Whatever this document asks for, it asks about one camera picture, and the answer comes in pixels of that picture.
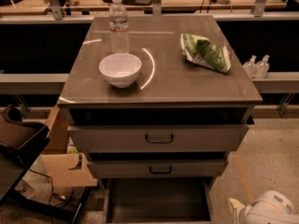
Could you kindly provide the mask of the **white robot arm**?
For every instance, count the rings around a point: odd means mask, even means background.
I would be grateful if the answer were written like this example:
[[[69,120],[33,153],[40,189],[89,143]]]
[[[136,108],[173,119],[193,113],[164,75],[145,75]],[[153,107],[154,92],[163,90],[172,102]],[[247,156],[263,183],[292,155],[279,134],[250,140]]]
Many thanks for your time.
[[[228,204],[232,224],[299,224],[293,203],[274,190],[266,191],[247,205],[233,198],[228,199]]]

